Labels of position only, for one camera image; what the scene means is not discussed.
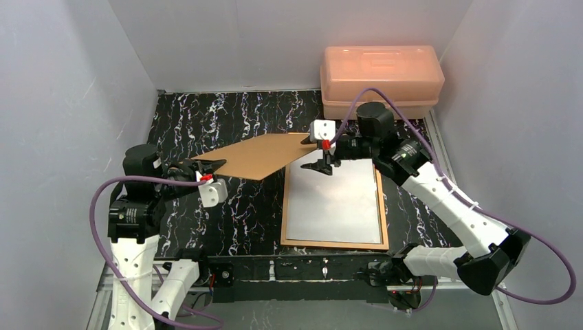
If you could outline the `brown backing board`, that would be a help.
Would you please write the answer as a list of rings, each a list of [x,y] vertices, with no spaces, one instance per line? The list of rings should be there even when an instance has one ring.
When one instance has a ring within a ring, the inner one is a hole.
[[[196,160],[225,160],[217,175],[261,181],[289,163],[316,150],[303,144],[307,133],[268,133],[195,156]]]

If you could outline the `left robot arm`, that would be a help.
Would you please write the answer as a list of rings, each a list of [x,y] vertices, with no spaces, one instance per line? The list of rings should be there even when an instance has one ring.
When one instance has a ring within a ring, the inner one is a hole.
[[[110,196],[107,236],[113,265],[121,276],[113,286],[110,329],[175,329],[173,324],[191,287],[211,278],[208,257],[201,248],[180,249],[157,292],[153,291],[154,264],[166,202],[199,195],[205,208],[226,200],[226,183],[216,177],[225,159],[185,159],[162,164],[157,147],[140,144],[128,149],[122,167],[127,176],[176,182],[197,182],[197,187],[168,186],[157,181],[116,184]]]

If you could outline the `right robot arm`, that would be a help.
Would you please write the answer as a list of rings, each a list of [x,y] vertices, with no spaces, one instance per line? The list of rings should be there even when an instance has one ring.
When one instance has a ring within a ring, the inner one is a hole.
[[[343,161],[370,159],[375,169],[414,195],[456,234],[460,247],[424,247],[408,244],[368,271],[371,282],[382,277],[403,283],[422,276],[462,281],[472,291],[489,295],[517,266],[531,237],[478,212],[474,202],[463,203],[463,193],[438,174],[432,156],[414,139],[401,139],[393,113],[380,102],[361,104],[357,110],[359,133],[337,134],[333,120],[314,120],[303,144],[322,151],[320,159],[303,164],[331,176]]]

